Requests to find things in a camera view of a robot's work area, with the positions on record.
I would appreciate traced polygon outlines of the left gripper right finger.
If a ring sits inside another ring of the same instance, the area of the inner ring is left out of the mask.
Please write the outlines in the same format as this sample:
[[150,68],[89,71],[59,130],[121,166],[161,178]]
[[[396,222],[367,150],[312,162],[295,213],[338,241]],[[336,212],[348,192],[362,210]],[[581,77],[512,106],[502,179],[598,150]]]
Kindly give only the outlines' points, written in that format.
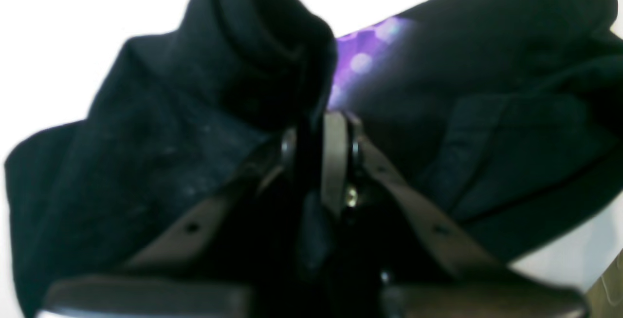
[[445,212],[407,184],[365,135],[353,114],[323,118],[321,202],[335,220],[363,202],[363,182],[389,194],[425,253],[450,282],[387,284],[381,311],[387,318],[587,318],[575,289],[540,284],[508,269]]

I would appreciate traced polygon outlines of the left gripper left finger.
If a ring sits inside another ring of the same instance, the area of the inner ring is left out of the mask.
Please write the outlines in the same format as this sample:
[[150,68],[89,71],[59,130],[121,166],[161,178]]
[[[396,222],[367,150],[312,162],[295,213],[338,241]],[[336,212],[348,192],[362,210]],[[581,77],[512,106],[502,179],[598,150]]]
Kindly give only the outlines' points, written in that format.
[[254,150],[223,187],[105,274],[55,283],[41,318],[267,318],[294,282],[297,129]]

